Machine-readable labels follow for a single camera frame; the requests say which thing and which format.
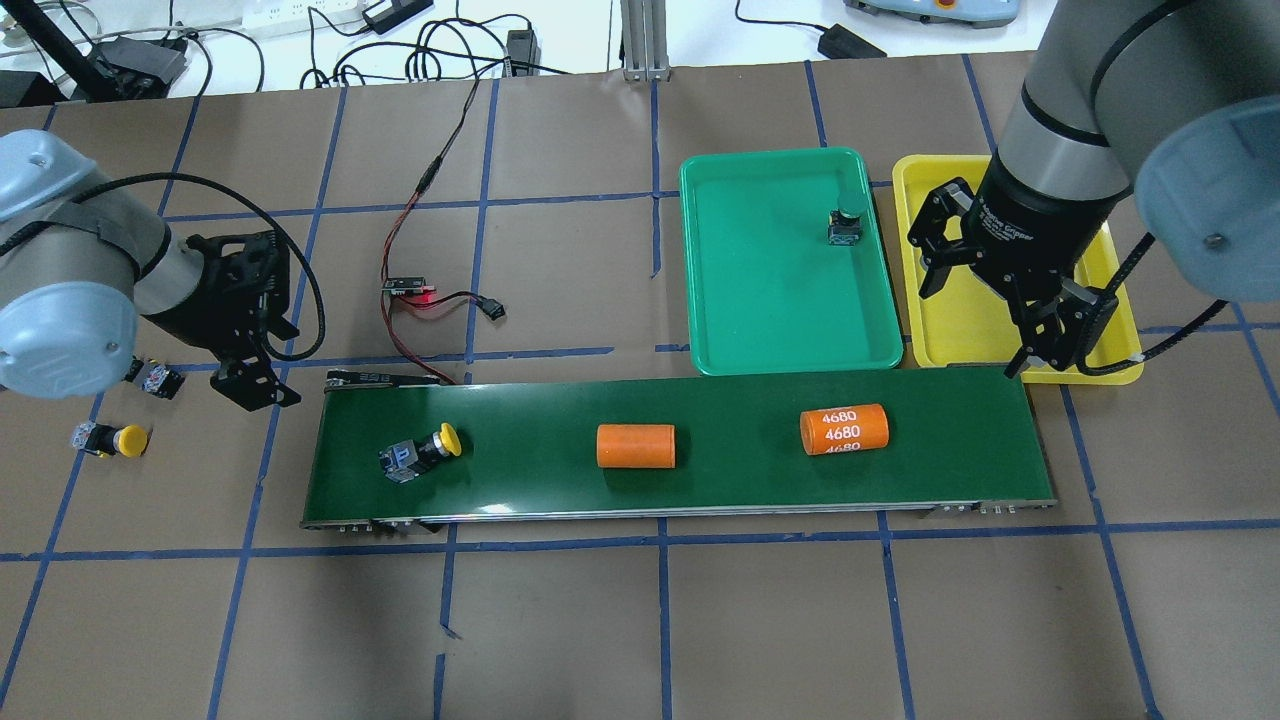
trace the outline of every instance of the yellow tray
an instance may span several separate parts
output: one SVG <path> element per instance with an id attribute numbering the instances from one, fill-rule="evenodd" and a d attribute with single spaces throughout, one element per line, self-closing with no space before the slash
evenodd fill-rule
<path id="1" fill-rule="evenodd" d="M 911 352 L 922 368 L 998 363 L 1006 364 L 1018 350 L 1018 328 L 1009 320 L 1004 300 L 965 268 L 955 268 L 946 287 L 928 300 L 919 295 L 924 275 L 920 251 L 906 241 L 906 232 L 925 196 L 940 184 L 961 177 L 975 191 L 991 161 L 988 155 L 908 155 L 893 165 L 893 205 L 897 209 L 897 236 L 902 247 L 902 278 L 906 283 L 906 311 L 911 324 Z M 947 236 L 960 236 L 960 220 L 947 224 Z M 1075 281 L 1102 287 L 1119 266 L 1111 231 L 1102 225 L 1076 265 Z M 1089 354 L 1089 365 L 1124 360 L 1142 350 L 1133 307 L 1124 286 L 1117 293 L 1120 307 Z M 1110 375 L 1089 377 L 1075 368 L 1057 372 L 1047 366 L 1023 370 L 1024 383 L 1129 384 L 1142 374 L 1142 365 Z"/>

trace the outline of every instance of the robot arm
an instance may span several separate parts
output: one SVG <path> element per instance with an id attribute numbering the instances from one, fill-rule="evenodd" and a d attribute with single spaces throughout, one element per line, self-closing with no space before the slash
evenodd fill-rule
<path id="1" fill-rule="evenodd" d="M 1193 286 L 1280 299 L 1277 33 L 1275 0 L 1060 0 L 978 192 L 934 190 L 909 232 L 922 297 L 969 265 L 1019 327 L 1009 374 L 1065 370 L 1115 309 L 1075 263 L 1133 192 Z"/>
<path id="2" fill-rule="evenodd" d="M 179 237 L 120 190 L 160 179 L 227 192 L 271 229 Z M 288 250 L 297 246 L 274 219 L 218 183 L 174 173 L 110 182 L 47 132 L 0 137 L 0 386 L 47 398 L 105 391 L 131 372 L 141 314 L 210 350 L 210 384 L 237 405 L 292 405 L 301 397 L 270 356 L 315 347 L 282 356 L 268 345 L 268 334 L 298 334 L 284 319 Z"/>

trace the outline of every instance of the plastic tray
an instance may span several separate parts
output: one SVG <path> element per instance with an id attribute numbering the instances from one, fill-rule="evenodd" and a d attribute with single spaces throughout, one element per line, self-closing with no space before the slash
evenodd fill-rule
<path id="1" fill-rule="evenodd" d="M 1009 363 L 1018 348 L 1018 328 L 1009 322 L 1005 302 L 963 268 L 951 272 L 946 287 L 928 300 L 918 288 L 924 277 L 920 251 L 906 241 L 906 232 L 924 197 L 934 187 L 961 177 L 977 188 L 987 172 L 987 155 L 908 155 L 893 165 L 893 204 L 897 209 L 899 243 L 902 247 L 902 278 L 906 284 L 906 311 L 911 324 L 911 354 L 922 368 L 972 363 Z M 959 237 L 959 219 L 947 225 L 950 237 Z M 1102 287 L 1119 266 L 1111 232 L 1103 224 L 1076 265 L 1075 281 Z M 1133 307 L 1124 286 L 1117 293 L 1120 307 L 1089 354 L 1091 365 L 1124 360 L 1142 350 Z M 1023 370 L 1024 383 L 1128 384 L 1142 374 L 1137 365 L 1110 375 L 1091 377 L 1075 368 Z"/>
<path id="2" fill-rule="evenodd" d="M 689 332 L 704 375 L 865 370 L 902 360 L 861 156 L 847 147 L 701 155 L 680 168 Z M 841 192 L 864 236 L 827 242 Z"/>

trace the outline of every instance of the orange cylinder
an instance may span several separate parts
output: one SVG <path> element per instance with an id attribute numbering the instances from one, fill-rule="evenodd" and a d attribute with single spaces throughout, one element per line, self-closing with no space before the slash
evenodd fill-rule
<path id="1" fill-rule="evenodd" d="M 600 425 L 595 430 L 600 468 L 675 468 L 676 425 Z"/>
<path id="2" fill-rule="evenodd" d="M 809 455 L 876 450 L 888 445 L 888 418 L 878 402 L 800 414 L 800 442 Z"/>

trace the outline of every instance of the green conveyor belt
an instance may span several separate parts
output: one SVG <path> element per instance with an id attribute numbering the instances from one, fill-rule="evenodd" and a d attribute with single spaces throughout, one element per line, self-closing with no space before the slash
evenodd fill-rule
<path id="1" fill-rule="evenodd" d="M 803 410 L 879 402 L 882 450 L 810 457 Z M 378 452 L 458 428 L 462 457 L 406 484 Z M 669 423 L 673 470 L 602 470 L 600 423 Z M 1021 383 L 995 368 L 335 389 L 302 525 L 1052 505 Z"/>

